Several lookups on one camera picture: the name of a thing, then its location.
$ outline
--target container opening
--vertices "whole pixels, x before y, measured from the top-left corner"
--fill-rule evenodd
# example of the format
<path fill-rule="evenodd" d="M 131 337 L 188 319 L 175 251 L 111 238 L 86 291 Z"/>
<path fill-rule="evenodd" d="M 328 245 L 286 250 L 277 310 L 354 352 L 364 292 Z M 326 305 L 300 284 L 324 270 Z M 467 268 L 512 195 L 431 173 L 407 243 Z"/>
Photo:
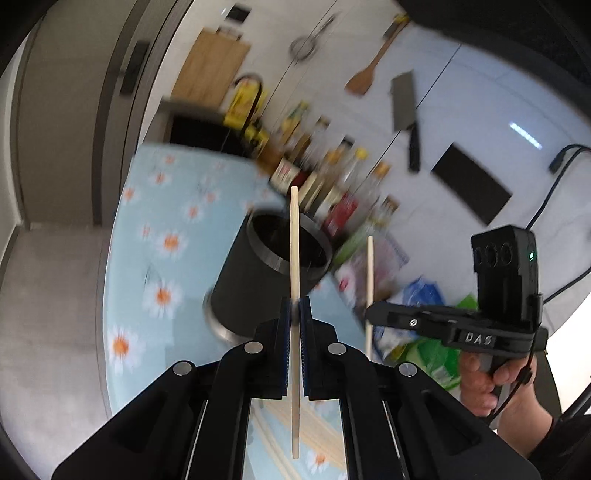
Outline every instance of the container opening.
<path fill-rule="evenodd" d="M 273 214 L 258 215 L 252 219 L 252 226 L 259 239 L 269 250 L 289 262 L 289 218 Z M 324 268 L 327 262 L 326 251 L 318 240 L 300 225 L 300 266 L 302 268 Z"/>

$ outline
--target black cylindrical container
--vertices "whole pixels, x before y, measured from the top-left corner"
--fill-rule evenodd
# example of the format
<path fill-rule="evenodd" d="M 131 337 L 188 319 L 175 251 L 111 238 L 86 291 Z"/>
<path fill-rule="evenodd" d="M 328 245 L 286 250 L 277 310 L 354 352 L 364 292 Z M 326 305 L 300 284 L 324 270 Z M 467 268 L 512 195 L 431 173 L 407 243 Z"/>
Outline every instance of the black cylindrical container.
<path fill-rule="evenodd" d="M 331 260 L 326 235 L 300 215 L 301 296 L 320 281 Z M 281 299 L 289 296 L 289 215 L 280 210 L 251 212 L 206 298 L 206 317 L 220 336 L 232 342 L 245 341 L 253 337 L 259 323 L 279 317 Z"/>

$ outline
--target gray tiled floor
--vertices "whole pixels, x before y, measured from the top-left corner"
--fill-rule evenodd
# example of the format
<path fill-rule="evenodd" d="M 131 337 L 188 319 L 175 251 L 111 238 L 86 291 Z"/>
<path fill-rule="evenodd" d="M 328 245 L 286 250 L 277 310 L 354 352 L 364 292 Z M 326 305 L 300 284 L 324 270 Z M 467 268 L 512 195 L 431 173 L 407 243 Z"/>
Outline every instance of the gray tiled floor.
<path fill-rule="evenodd" d="M 21 231 L 0 290 L 0 415 L 41 480 L 109 415 L 97 355 L 108 246 L 100 229 Z"/>

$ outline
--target black sleeve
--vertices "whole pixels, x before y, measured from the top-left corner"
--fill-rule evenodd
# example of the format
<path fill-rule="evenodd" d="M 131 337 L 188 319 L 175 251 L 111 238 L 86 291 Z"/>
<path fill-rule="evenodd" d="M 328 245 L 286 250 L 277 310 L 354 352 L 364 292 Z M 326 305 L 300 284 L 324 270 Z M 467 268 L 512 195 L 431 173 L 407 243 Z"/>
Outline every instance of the black sleeve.
<path fill-rule="evenodd" d="M 591 478 L 591 416 L 553 424 L 529 460 L 543 480 Z"/>

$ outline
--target wooden spatula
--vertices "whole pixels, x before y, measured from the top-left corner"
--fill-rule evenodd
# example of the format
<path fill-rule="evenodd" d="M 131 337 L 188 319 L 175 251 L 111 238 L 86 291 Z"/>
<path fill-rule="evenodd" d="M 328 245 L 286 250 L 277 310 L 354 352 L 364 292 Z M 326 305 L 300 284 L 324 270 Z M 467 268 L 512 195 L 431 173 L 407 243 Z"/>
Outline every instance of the wooden spatula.
<path fill-rule="evenodd" d="M 361 70 L 361 72 L 357 72 L 345 85 L 345 90 L 353 95 L 363 96 L 371 87 L 371 84 L 374 82 L 374 70 L 376 66 L 378 66 L 379 61 L 382 59 L 394 39 L 398 36 L 398 34 L 402 31 L 404 27 L 408 25 L 410 19 L 407 15 L 400 15 L 394 19 L 396 23 L 398 23 L 398 27 L 392 33 L 389 39 L 387 39 L 386 43 L 382 45 L 382 48 L 379 49 L 378 54 L 372 60 L 372 62 L 365 68 Z"/>

